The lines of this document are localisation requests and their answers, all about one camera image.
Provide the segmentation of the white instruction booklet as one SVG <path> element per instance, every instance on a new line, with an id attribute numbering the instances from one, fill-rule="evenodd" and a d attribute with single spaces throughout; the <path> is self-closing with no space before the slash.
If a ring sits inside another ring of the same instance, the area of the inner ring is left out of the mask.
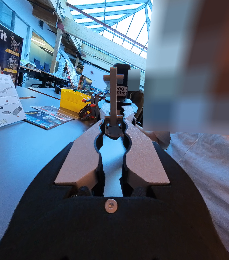
<path id="1" fill-rule="evenodd" d="M 0 127 L 26 119 L 12 78 L 0 74 Z"/>

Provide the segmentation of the black tracked toy robot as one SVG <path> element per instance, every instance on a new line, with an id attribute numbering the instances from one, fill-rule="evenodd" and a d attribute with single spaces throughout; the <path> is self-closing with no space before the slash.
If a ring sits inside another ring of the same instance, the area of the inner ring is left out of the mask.
<path id="1" fill-rule="evenodd" d="M 86 106 L 80 110 L 79 117 L 81 120 L 100 119 L 100 101 L 105 100 L 106 95 L 101 93 L 93 93 L 90 98 L 82 99 Z"/>

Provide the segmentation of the long background desk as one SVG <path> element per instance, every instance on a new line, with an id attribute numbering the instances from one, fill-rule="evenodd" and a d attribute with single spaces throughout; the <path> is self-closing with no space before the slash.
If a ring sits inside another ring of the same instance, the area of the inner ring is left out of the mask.
<path id="1" fill-rule="evenodd" d="M 56 85 L 58 85 L 60 87 L 68 86 L 67 79 L 63 79 L 61 77 L 58 77 L 58 76 L 48 73 L 46 71 L 35 69 L 35 68 L 30 68 L 30 67 L 27 67 L 24 65 L 20 65 L 20 67 L 19 67 L 17 86 L 22 86 L 22 84 L 24 82 L 23 77 L 24 77 L 25 73 L 42 81 L 41 84 L 32 84 L 31 86 L 36 85 L 40 88 L 46 88 L 46 86 L 48 86 L 50 88 L 55 88 Z"/>

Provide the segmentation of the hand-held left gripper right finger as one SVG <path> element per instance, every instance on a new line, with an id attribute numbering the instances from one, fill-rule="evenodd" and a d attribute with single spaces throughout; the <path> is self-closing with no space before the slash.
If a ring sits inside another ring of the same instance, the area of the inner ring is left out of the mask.
<path id="1" fill-rule="evenodd" d="M 123 196 L 131 196 L 137 187 L 168 185 L 170 181 L 150 138 L 124 119 Z"/>

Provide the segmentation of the long grey toy brick beam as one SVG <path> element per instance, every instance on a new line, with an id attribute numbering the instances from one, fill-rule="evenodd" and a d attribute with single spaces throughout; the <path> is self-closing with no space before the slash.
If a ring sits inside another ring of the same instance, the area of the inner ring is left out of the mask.
<path id="1" fill-rule="evenodd" d="M 123 83 L 123 75 L 117 75 L 117 67 L 110 68 L 110 75 L 104 76 L 104 82 L 110 83 L 110 115 L 105 115 L 105 135 L 117 140 L 122 132 L 123 116 L 117 115 L 117 83 Z"/>

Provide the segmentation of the yellow plastic bin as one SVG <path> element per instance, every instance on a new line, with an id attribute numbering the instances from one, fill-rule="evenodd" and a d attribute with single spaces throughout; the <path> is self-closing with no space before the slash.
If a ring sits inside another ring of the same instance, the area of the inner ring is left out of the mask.
<path id="1" fill-rule="evenodd" d="M 86 103 L 82 99 L 89 99 L 91 96 L 81 92 L 75 92 L 72 89 L 61 89 L 60 107 L 79 113 Z"/>

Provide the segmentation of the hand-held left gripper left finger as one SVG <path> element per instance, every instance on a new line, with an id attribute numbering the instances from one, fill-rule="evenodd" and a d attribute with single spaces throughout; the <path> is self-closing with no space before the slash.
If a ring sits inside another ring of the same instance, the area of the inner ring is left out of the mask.
<path id="1" fill-rule="evenodd" d="M 99 120 L 73 142 L 55 184 L 87 186 L 94 196 L 103 196 L 104 171 L 99 151 L 103 145 L 102 123 L 103 120 Z"/>

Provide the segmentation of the whiteboard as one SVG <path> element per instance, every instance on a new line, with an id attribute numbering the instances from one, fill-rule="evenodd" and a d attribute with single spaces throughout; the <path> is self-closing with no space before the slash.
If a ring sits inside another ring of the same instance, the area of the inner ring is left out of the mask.
<path id="1" fill-rule="evenodd" d="M 103 81 L 104 75 L 109 75 L 110 73 L 102 71 L 91 65 L 85 64 L 83 67 L 82 75 L 92 81 L 91 87 L 97 88 L 101 91 L 106 89 L 107 84 Z"/>

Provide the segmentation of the pale printed leaflet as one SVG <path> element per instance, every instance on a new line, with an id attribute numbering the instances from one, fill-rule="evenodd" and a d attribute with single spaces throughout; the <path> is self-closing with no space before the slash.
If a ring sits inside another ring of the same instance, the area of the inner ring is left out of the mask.
<path id="1" fill-rule="evenodd" d="M 69 114 L 59 108 L 54 106 L 32 106 L 32 108 L 42 111 L 48 115 L 51 115 L 59 120 L 66 122 L 73 119 L 78 119 L 79 117 L 76 115 Z"/>

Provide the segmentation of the colourful toy box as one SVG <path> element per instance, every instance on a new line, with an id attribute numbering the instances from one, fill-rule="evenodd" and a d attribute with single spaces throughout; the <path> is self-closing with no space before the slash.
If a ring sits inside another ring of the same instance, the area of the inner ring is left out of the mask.
<path id="1" fill-rule="evenodd" d="M 81 74 L 77 89 L 88 91 L 91 88 L 91 84 L 92 84 L 92 80 Z"/>

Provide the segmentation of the dark blue toy kit box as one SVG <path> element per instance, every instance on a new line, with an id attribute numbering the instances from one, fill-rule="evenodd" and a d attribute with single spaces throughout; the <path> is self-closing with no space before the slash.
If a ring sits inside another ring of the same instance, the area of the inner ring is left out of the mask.
<path id="1" fill-rule="evenodd" d="M 23 38 L 0 24 L 0 74 L 10 75 L 18 82 Z"/>

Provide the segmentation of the grey table with brown edge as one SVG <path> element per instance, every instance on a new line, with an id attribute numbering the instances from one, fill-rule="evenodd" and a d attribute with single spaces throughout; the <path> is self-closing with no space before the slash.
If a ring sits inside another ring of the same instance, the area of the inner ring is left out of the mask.
<path id="1" fill-rule="evenodd" d="M 46 96 L 50 96 L 53 97 L 55 99 L 60 100 L 61 99 L 61 92 L 59 92 L 58 94 L 55 93 L 55 89 L 53 88 L 35 88 L 35 87 L 29 87 L 28 89 L 44 94 Z"/>

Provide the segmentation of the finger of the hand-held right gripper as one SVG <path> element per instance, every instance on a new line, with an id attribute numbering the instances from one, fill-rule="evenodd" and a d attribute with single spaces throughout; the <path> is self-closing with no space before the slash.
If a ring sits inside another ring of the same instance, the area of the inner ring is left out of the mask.
<path id="1" fill-rule="evenodd" d="M 132 122 L 136 111 L 137 106 L 135 104 L 117 107 L 117 122 L 122 122 L 124 119 Z"/>
<path id="2" fill-rule="evenodd" d="M 99 101 L 98 102 L 99 107 L 99 119 L 98 120 L 104 120 L 105 116 L 110 119 L 110 103 L 106 101 Z"/>

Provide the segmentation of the tilted white board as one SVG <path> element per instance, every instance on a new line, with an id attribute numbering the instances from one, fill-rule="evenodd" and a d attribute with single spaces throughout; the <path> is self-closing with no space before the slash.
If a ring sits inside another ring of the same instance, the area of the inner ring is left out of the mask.
<path id="1" fill-rule="evenodd" d="M 68 75 L 69 75 L 71 84 L 73 87 L 77 88 L 79 80 L 80 80 L 80 75 L 76 73 L 76 70 L 75 70 L 73 64 L 71 63 L 69 57 L 67 56 L 67 54 L 64 53 L 64 56 L 65 56 L 65 60 L 66 60 L 66 64 L 67 64 L 67 71 L 68 71 Z"/>

